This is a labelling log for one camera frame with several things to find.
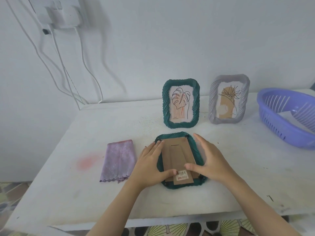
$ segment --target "table top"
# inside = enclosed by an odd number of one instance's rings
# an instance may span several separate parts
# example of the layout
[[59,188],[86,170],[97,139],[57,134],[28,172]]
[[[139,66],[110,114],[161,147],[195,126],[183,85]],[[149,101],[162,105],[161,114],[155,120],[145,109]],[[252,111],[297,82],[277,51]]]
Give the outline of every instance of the table top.
[[[300,90],[315,96],[312,90]],[[99,182],[106,146],[132,139],[138,155],[160,134],[186,131],[214,143],[235,171],[258,195],[282,214],[315,209],[315,151],[283,142],[260,120],[257,93],[250,93],[237,124],[208,120],[209,97],[200,97],[199,122],[193,128],[170,129],[163,123],[162,100],[86,106],[77,115],[30,188],[7,227],[22,230],[30,223],[93,223],[124,182]],[[239,211],[232,194],[207,180],[202,186],[177,190],[162,184],[145,189],[130,220]]]

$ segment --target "white wall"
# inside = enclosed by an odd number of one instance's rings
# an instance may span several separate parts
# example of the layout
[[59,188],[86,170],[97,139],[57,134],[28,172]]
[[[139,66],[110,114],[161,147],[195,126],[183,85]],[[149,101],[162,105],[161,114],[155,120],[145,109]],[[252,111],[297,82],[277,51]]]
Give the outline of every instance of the white wall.
[[[9,0],[35,44],[59,66],[51,36]],[[168,79],[194,78],[206,95],[219,74],[244,73],[250,91],[309,88],[315,80],[315,0],[85,0],[85,57],[106,101],[161,98]],[[82,67],[73,30],[56,31],[79,93],[99,93]],[[57,91],[0,0],[0,181],[32,180],[77,114]],[[51,63],[57,82],[64,78]]]

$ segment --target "plastic basket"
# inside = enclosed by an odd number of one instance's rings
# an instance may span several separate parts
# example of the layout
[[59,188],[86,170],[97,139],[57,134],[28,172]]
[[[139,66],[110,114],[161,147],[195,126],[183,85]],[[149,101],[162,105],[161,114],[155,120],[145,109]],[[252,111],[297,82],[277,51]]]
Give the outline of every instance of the plastic basket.
[[[315,97],[279,88],[258,92],[259,116],[278,137],[300,148],[315,150]],[[305,131],[278,113],[290,111],[292,116],[313,133]]]

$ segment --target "person's left hand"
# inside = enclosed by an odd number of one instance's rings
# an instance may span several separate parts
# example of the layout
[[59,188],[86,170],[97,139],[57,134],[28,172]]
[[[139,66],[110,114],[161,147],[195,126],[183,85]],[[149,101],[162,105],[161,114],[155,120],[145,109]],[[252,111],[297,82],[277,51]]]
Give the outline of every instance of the person's left hand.
[[157,169],[157,160],[163,146],[164,141],[157,141],[156,144],[153,142],[148,147],[144,147],[128,182],[132,182],[140,190],[143,190],[177,174],[175,169],[164,172]]

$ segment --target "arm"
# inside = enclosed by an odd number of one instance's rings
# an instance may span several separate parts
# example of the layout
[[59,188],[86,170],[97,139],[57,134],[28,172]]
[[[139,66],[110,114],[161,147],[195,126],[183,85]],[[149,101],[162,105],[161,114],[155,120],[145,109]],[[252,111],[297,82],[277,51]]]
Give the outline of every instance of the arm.
[[198,134],[194,133],[194,136],[201,143],[207,160],[204,166],[187,163],[187,170],[198,172],[225,185],[259,236],[300,235],[236,174],[214,144]]
[[174,169],[159,172],[156,167],[163,145],[158,141],[143,149],[131,176],[87,236],[120,236],[141,191],[177,174]]

